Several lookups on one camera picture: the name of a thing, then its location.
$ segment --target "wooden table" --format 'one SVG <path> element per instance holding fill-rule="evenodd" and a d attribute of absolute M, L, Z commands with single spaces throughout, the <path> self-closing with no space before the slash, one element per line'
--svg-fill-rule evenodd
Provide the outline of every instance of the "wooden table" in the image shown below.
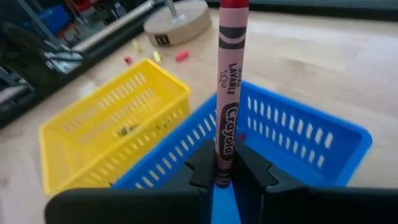
<path fill-rule="evenodd" d="M 158 49 L 163 66 L 192 88 L 197 108 L 216 90 L 218 11 L 213 26 L 181 46 Z M 43 223 L 39 125 L 127 69 L 123 58 L 151 57 L 127 43 L 0 131 L 0 223 Z M 182 49 L 190 57 L 176 63 Z M 350 185 L 398 186 L 398 24 L 251 12 L 243 78 L 364 126 L 373 146 Z"/>

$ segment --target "crayon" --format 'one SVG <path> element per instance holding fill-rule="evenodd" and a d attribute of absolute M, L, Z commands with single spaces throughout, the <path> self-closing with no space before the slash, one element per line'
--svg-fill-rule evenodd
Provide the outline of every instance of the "crayon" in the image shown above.
<path fill-rule="evenodd" d="M 231 182 L 248 15 L 248 0 L 220 1 L 215 184 L 222 188 Z"/>

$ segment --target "basket rim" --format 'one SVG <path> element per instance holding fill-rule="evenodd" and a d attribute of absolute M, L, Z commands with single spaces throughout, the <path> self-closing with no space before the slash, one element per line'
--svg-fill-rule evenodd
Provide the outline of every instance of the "basket rim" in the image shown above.
<path fill-rule="evenodd" d="M 167 78 L 171 79 L 176 85 L 180 86 L 183 88 L 183 92 L 176 98 L 174 98 L 172 101 L 170 101 L 167 106 L 162 107 L 161 109 L 157 110 L 156 113 L 154 113 L 153 116 L 151 116 L 149 119 L 145 120 L 143 123 L 141 123 L 135 133 L 138 133 L 140 130 L 148 127 L 151 123 L 153 123 L 160 115 L 162 115 L 164 112 L 172 109 L 176 105 L 180 104 L 184 100 L 188 100 L 188 96 L 191 93 L 191 89 L 188 85 L 186 85 L 184 82 L 180 81 L 178 78 L 174 77 L 171 75 L 169 72 L 164 70 L 162 67 L 157 65 L 155 62 L 153 62 L 149 58 L 144 58 L 140 62 L 136 63 L 134 66 L 131 66 L 129 69 L 125 70 L 122 72 L 122 74 L 117 75 L 116 77 L 113 77 L 112 79 L 108 80 L 106 83 L 103 85 L 99 86 L 97 89 L 93 90 L 91 93 L 89 93 L 87 96 L 84 98 L 79 99 L 78 101 L 74 102 L 72 105 L 67 106 L 66 108 L 62 109 L 62 112 L 69 112 L 75 110 L 78 106 L 80 106 L 81 102 L 84 101 L 87 98 L 94 97 L 97 93 L 99 93 L 103 88 L 106 88 L 107 86 L 112 85 L 114 82 L 118 81 L 121 77 L 126 76 L 129 74 L 130 70 L 135 69 L 139 65 L 142 65 L 143 63 L 149 63 L 156 69 L 158 69 L 161 73 L 161 75 L 166 76 Z M 95 164 L 97 164 L 100 160 L 102 160 L 104 157 L 108 156 L 111 152 L 115 151 L 121 144 L 124 144 L 126 141 L 129 141 L 131 138 L 135 136 L 135 134 L 130 134 L 128 136 L 125 136 L 125 138 L 122 138 L 120 141 L 118 141 L 115 145 L 109 147 L 107 151 L 84 165 L 79 171 L 75 172 L 72 174 L 68 179 L 64 180 L 61 184 L 58 184 L 55 187 L 51 187 L 49 183 L 49 166 L 47 164 L 47 154 L 46 151 L 49 150 L 49 147 L 46 146 L 46 141 L 45 141 L 45 135 L 44 132 L 48 129 L 48 126 L 51 125 L 54 121 L 60 119 L 62 117 L 63 113 L 57 113 L 54 117 L 50 118 L 47 120 L 45 123 L 40 125 L 39 128 L 39 139 L 40 139 L 40 156 L 41 156 L 41 163 L 42 163 L 42 183 L 43 183 L 43 188 L 44 188 L 44 193 L 46 195 L 53 195 L 58 192 L 61 192 L 63 190 L 67 190 L 66 186 L 79 178 L 81 175 L 83 175 L 85 172 L 88 172 Z"/>

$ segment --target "yellow crayon piece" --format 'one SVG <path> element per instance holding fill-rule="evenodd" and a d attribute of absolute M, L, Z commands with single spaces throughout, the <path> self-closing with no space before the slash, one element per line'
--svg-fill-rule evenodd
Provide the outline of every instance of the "yellow crayon piece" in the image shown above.
<path fill-rule="evenodd" d="M 139 45 L 139 42 L 138 41 L 133 41 L 132 42 L 132 46 L 134 47 L 134 49 L 136 50 L 136 52 L 138 52 L 138 53 L 140 53 L 140 52 L 142 52 L 142 48 L 141 48 L 141 45 Z"/>
<path fill-rule="evenodd" d="M 155 58 L 155 61 L 156 61 L 157 63 L 162 62 L 162 59 L 160 59 L 160 55 L 159 55 L 158 52 L 154 52 L 154 58 Z"/>

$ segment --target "crayon wrapper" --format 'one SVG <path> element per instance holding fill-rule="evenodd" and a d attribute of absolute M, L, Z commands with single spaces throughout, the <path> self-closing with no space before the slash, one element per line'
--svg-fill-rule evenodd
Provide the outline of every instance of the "crayon wrapper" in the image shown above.
<path fill-rule="evenodd" d="M 222 176 L 232 167 L 249 8 L 220 8 L 216 162 Z"/>

